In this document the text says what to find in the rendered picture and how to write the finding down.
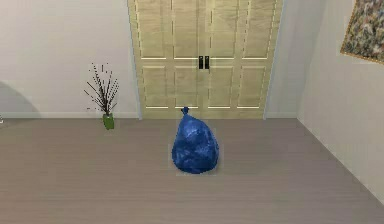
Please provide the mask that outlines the green vase with dark twigs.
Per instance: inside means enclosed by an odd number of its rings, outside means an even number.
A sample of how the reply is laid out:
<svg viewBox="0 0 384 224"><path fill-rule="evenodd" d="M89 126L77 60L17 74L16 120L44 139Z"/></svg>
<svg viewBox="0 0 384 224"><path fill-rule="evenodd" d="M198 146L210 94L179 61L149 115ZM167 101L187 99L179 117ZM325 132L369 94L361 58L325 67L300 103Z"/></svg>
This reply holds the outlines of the green vase with dark twigs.
<svg viewBox="0 0 384 224"><path fill-rule="evenodd" d="M85 94L91 98L91 101L96 104L95 109L102 113L102 121L107 130L112 130L115 127L113 109L117 105L115 101L119 91L119 83L117 79L112 77L112 70L105 70L104 65L101 65L101 70L98 70L97 65L92 63L91 70L94 72L92 85L87 81L87 85L94 91L95 96L91 95L87 90Z"/></svg>

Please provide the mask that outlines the pale wooden door leaf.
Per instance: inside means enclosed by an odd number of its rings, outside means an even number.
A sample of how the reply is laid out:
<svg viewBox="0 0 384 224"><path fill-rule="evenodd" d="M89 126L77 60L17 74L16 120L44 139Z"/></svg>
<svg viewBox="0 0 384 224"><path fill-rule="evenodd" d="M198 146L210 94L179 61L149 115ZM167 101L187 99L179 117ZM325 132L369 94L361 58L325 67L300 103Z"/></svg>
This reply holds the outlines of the pale wooden door leaf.
<svg viewBox="0 0 384 224"><path fill-rule="evenodd" d="M283 0L207 0L202 117L261 119Z"/></svg>
<svg viewBox="0 0 384 224"><path fill-rule="evenodd" d="M127 0L142 117L202 112L201 0Z"/></svg>

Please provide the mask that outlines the gold framed floral picture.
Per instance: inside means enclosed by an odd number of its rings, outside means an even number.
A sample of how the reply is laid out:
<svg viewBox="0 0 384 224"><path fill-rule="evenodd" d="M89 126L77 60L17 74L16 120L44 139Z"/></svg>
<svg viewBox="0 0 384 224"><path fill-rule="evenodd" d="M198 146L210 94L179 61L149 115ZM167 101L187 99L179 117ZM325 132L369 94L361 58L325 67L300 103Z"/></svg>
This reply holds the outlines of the gold framed floral picture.
<svg viewBox="0 0 384 224"><path fill-rule="evenodd" d="M384 0L355 0L340 53L384 65Z"/></svg>

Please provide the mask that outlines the blue tied sack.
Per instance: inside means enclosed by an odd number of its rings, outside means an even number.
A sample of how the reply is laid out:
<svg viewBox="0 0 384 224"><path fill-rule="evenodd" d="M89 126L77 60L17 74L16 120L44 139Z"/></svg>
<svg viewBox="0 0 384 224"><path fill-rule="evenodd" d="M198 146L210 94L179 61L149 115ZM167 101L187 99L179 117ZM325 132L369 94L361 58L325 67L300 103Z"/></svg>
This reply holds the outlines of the blue tied sack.
<svg viewBox="0 0 384 224"><path fill-rule="evenodd" d="M181 109L183 117L178 125L171 155L174 165L189 174L213 170L219 160L219 145L209 126Z"/></svg>

